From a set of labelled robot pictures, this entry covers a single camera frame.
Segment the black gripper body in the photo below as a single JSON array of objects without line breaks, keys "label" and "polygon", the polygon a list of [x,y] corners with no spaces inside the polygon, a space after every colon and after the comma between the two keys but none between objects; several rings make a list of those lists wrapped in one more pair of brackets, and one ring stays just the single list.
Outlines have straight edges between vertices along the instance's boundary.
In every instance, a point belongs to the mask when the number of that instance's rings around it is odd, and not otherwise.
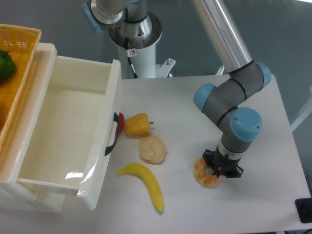
[{"label": "black gripper body", "polygon": [[214,162],[217,176],[222,176],[224,168],[228,165],[238,165],[240,159],[230,159],[230,155],[222,155],[218,150],[214,151]]}]

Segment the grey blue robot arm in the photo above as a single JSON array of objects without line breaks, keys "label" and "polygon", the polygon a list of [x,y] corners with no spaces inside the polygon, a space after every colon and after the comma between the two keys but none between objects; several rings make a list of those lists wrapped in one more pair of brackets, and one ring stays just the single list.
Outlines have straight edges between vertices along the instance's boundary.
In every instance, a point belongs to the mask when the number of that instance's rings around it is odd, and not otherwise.
[{"label": "grey blue robot arm", "polygon": [[[193,98],[197,108],[222,131],[216,149],[206,150],[202,157],[215,175],[241,177],[243,169],[238,163],[262,127],[260,114],[241,103],[270,83],[271,72],[265,64],[254,62],[223,1],[195,0],[193,4],[229,74],[219,86],[202,85]],[[82,10],[95,32],[109,32],[119,49],[124,79],[169,75],[167,64],[155,62],[162,27],[148,11],[147,1],[88,0]]]}]

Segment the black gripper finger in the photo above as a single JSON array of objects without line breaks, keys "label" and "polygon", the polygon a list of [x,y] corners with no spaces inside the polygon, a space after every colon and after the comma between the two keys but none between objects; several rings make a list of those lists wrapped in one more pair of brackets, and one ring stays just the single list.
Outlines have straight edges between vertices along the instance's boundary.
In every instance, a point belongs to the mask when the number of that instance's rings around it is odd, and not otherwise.
[{"label": "black gripper finger", "polygon": [[240,178],[244,170],[238,165],[228,165],[224,168],[223,175],[226,178]]},{"label": "black gripper finger", "polygon": [[203,157],[207,167],[212,170],[212,172],[213,172],[212,175],[215,175],[216,174],[216,169],[215,169],[215,152],[206,149],[205,152],[203,153],[202,157]]}]

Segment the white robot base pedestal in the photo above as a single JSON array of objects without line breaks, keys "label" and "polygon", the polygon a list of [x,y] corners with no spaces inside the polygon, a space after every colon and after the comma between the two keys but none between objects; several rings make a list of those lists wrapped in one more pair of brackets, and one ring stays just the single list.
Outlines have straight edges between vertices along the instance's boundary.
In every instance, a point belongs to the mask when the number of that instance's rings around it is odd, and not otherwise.
[{"label": "white robot base pedestal", "polygon": [[172,77],[176,64],[167,58],[162,64],[156,63],[156,44],[162,36],[160,20],[152,13],[138,23],[122,21],[108,31],[117,47],[123,79]]}]

